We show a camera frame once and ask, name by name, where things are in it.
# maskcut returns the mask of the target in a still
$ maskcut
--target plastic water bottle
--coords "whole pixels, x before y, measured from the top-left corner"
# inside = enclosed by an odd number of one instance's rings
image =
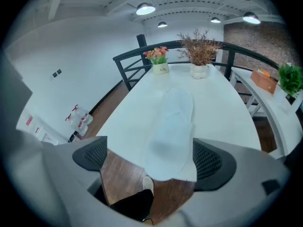
[[[72,110],[73,115],[80,118],[85,124],[90,124],[93,121],[93,116],[91,116],[85,109],[76,105]]]
[[[80,118],[71,115],[71,113],[70,116],[65,119],[65,121],[69,121],[70,126],[81,136],[85,135],[89,128]]]

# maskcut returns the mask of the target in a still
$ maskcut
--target person's leg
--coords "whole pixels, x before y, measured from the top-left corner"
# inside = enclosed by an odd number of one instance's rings
[[[143,178],[143,189],[142,192],[122,199],[110,207],[127,217],[143,221],[149,215],[153,202],[153,182],[149,176]]]

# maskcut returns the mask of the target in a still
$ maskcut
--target white flower pot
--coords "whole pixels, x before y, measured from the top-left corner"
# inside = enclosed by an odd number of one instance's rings
[[[155,75],[161,75],[169,72],[169,66],[166,63],[152,65],[152,71]]]
[[[287,92],[285,92],[279,84],[277,84],[274,91],[274,98],[277,102],[281,103],[285,97],[287,96]]]
[[[289,113],[297,112],[297,110],[300,107],[302,101],[303,101],[303,90],[301,90],[299,92],[299,94],[297,95],[297,98],[295,99],[293,104],[290,106]]]
[[[205,66],[196,66],[194,64],[190,64],[190,75],[194,79],[201,79],[207,77],[208,65]]]

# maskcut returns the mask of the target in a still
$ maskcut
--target person's foot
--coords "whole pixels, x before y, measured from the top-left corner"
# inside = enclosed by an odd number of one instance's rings
[[[153,194],[153,181],[149,176],[145,176],[143,178],[142,184],[143,184],[143,190],[149,189]]]

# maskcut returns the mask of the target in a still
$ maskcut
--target brown dried branches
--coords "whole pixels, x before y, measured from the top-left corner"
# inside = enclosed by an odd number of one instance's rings
[[[177,51],[181,53],[179,59],[186,57],[196,66],[211,63],[217,54],[217,50],[221,49],[222,45],[214,39],[207,40],[207,33],[208,30],[200,33],[200,31],[196,29],[193,33],[194,38],[191,38],[188,34],[184,35],[180,33],[177,35],[182,41],[182,46],[186,49],[177,49]]]

